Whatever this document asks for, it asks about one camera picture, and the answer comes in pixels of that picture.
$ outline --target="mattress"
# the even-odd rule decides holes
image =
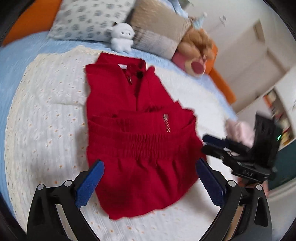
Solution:
[[[7,118],[5,167],[15,217],[24,230],[38,184],[61,185],[88,168],[85,101],[89,89],[84,66],[95,62],[100,52],[77,46],[62,54],[39,54],[16,90]],[[194,110],[200,136],[225,137],[228,116],[213,93],[172,70],[156,66],[155,73],[173,100]],[[235,180],[221,160],[208,157],[208,162],[227,180]],[[206,232],[219,207],[198,180],[173,205],[143,216],[110,220],[95,194],[81,210],[102,240],[194,241]],[[75,240],[71,229],[65,230]]]
[[[21,40],[15,41],[8,46],[0,48],[0,192],[2,193],[4,200],[7,202],[7,205],[12,213],[14,212],[7,189],[8,183],[6,182],[4,165],[5,126],[13,96],[22,79],[22,75],[27,65],[32,62],[40,53],[64,53],[75,48],[78,45],[83,45],[85,47],[90,47],[97,50],[110,51],[109,45],[106,43],[51,40],[46,38],[47,33],[48,32],[41,32],[33,34]],[[150,64],[175,71],[182,76],[187,75],[171,61],[157,57],[153,54],[149,54],[139,50],[132,50],[132,52],[128,54],[128,56],[142,58]],[[215,84],[212,82],[211,78],[208,75],[203,75],[199,79],[192,77],[192,80],[213,93],[227,116],[236,119],[233,109],[228,105],[224,96],[216,88]]]

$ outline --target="clothing label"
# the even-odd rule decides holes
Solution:
[[[128,66],[126,64],[118,64],[120,68],[126,69]]]

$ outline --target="light blue sheet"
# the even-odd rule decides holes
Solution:
[[[109,45],[106,43],[46,39],[47,33],[48,32],[41,32],[33,34],[0,48],[0,192],[2,193],[4,200],[7,202],[7,205],[12,213],[13,208],[7,190],[4,166],[5,128],[13,96],[27,65],[40,53],[64,53],[78,45],[84,45],[85,47],[98,50],[110,51],[110,48],[108,47]],[[157,57],[153,54],[133,49],[128,56],[142,58],[146,62],[155,66],[174,70],[179,74],[186,75],[186,73],[180,70],[171,61]],[[208,75],[204,74],[201,78],[194,79],[200,85],[214,93],[221,106],[229,114],[229,116],[236,119],[233,109],[228,105],[224,96],[216,88],[215,84]]]

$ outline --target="pink cloth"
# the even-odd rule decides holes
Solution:
[[[248,123],[227,119],[225,122],[225,129],[229,139],[241,142],[250,148],[253,146],[255,132]]]

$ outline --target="white stuffed toy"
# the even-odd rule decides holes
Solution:
[[[116,52],[131,52],[133,45],[132,38],[135,32],[127,23],[119,23],[115,25],[111,32],[111,49]]]

